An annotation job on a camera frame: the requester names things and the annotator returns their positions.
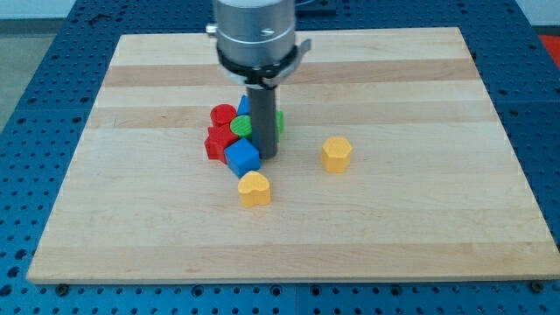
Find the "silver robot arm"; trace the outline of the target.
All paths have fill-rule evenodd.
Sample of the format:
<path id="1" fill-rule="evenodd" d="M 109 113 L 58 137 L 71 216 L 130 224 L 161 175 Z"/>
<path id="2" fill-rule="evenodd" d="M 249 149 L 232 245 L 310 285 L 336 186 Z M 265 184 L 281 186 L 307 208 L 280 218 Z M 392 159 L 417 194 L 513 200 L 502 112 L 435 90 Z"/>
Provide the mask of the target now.
<path id="1" fill-rule="evenodd" d="M 218 60 L 232 81 L 246 88 L 252 144 L 260 158 L 277 154 L 277 87 L 291 76 L 312 49 L 296 43 L 293 0 L 213 0 Z"/>

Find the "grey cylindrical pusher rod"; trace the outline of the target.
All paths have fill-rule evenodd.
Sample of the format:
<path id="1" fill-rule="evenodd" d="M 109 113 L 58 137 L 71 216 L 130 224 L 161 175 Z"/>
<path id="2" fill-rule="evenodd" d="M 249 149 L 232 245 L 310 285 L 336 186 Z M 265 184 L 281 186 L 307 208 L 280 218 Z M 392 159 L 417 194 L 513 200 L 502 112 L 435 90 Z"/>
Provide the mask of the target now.
<path id="1" fill-rule="evenodd" d="M 252 144 L 261 159 L 277 154 L 276 90 L 247 88 Z"/>

